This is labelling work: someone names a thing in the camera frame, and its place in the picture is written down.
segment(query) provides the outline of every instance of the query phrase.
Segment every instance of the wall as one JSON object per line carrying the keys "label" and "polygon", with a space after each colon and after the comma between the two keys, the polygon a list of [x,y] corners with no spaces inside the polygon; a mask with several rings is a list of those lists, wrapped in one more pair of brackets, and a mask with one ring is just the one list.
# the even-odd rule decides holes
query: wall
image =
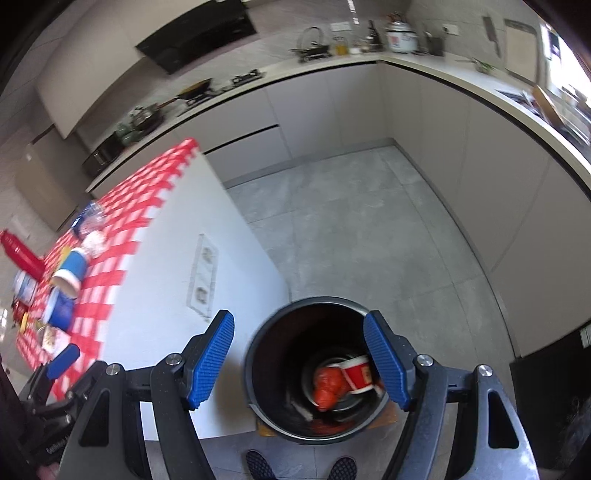
{"label": "wall", "polygon": [[[494,43],[486,36],[482,22],[482,17],[486,15],[491,16],[495,26],[501,58],[495,53]],[[444,23],[458,25],[460,36],[445,35],[445,50],[463,57],[474,57],[500,68],[505,66],[504,19],[531,25],[538,31],[538,39],[541,38],[538,16],[521,0],[412,0],[407,18],[421,35],[425,29],[434,35],[442,34],[441,26]]]}
{"label": "wall", "polygon": [[[406,9],[408,3],[409,0],[357,0],[361,27],[354,33],[367,35],[366,19],[377,19],[383,24],[387,13]],[[290,49],[295,48],[305,28],[322,27],[325,40],[331,40],[335,34],[330,33],[329,23],[352,19],[347,0],[274,0],[250,7],[249,14],[258,35],[218,49],[175,74],[166,75],[149,59],[141,61],[82,120],[77,128],[81,139],[92,150],[134,106],[164,102],[204,78],[228,80],[251,69],[293,58]]]}
{"label": "wall", "polygon": [[[0,146],[0,230],[8,228],[37,255],[44,255],[56,241],[57,234],[38,217],[15,186],[17,166],[22,152],[33,138],[33,132],[27,125],[23,125]],[[0,251],[2,305],[10,305],[12,282],[17,271],[4,251]]]}
{"label": "wall", "polygon": [[0,145],[31,115],[35,80],[61,39],[96,0],[76,0],[49,25],[29,48],[0,96]]}

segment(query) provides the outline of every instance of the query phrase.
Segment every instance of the shoe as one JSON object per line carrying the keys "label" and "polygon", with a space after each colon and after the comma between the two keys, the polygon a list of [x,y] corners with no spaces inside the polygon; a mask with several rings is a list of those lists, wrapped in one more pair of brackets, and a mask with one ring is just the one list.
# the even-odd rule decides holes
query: shoe
{"label": "shoe", "polygon": [[327,480],[355,480],[357,464],[351,457],[339,458],[330,470]]}
{"label": "shoe", "polygon": [[277,480],[265,457],[256,450],[247,451],[246,464],[254,480]]}

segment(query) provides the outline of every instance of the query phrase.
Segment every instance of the pot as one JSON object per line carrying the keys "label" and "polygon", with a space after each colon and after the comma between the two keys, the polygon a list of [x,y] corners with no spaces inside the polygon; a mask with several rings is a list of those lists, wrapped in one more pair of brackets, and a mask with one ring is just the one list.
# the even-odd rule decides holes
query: pot
{"label": "pot", "polygon": [[418,50],[418,35],[413,28],[402,21],[394,21],[386,27],[388,46],[396,53],[412,53]]}
{"label": "pot", "polygon": [[137,106],[129,116],[131,127],[138,132],[150,132],[164,120],[157,103],[146,107]]}

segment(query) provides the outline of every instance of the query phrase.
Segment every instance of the countertop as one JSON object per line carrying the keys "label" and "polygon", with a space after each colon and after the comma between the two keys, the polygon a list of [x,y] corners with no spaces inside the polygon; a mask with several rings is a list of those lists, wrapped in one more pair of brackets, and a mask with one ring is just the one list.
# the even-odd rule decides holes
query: countertop
{"label": "countertop", "polygon": [[203,110],[210,109],[218,103],[225,102],[235,96],[278,80],[288,79],[289,77],[298,76],[300,74],[311,73],[316,70],[323,70],[331,67],[345,67],[371,61],[381,61],[393,65],[400,65],[401,67],[406,67],[417,72],[429,74],[461,87],[471,94],[490,102],[511,115],[515,120],[522,123],[523,126],[545,141],[573,168],[584,183],[591,189],[591,164],[589,164],[585,157],[545,121],[497,91],[503,90],[506,92],[520,93],[522,90],[530,91],[531,88],[529,86],[498,70],[495,71],[494,76],[479,73],[474,69],[471,63],[460,60],[465,59],[449,53],[446,53],[445,57],[434,57],[380,52],[332,57],[327,60],[319,60],[309,63],[298,63],[297,59],[293,58],[261,68],[260,70],[265,72],[265,76],[262,79],[255,80],[254,82],[247,83],[225,92],[182,115],[165,120],[164,123],[152,133],[127,148],[117,160],[94,179],[86,191],[92,191],[105,177],[109,176],[112,171],[118,168],[119,165],[124,163],[129,157],[132,157],[144,146],[162,136],[162,134],[167,131],[173,129],[176,125],[198,115]]}

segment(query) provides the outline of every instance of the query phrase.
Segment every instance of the black trash can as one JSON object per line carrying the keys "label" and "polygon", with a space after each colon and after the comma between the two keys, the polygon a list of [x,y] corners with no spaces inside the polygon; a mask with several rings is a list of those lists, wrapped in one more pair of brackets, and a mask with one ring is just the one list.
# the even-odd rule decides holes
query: black trash can
{"label": "black trash can", "polygon": [[[313,297],[267,320],[246,354],[246,395],[255,414],[281,436],[308,445],[341,442],[369,425],[388,402],[385,391],[346,394],[324,413],[313,401],[317,368],[369,355],[363,338],[367,313],[350,300]],[[373,362],[371,369],[376,381]]]}

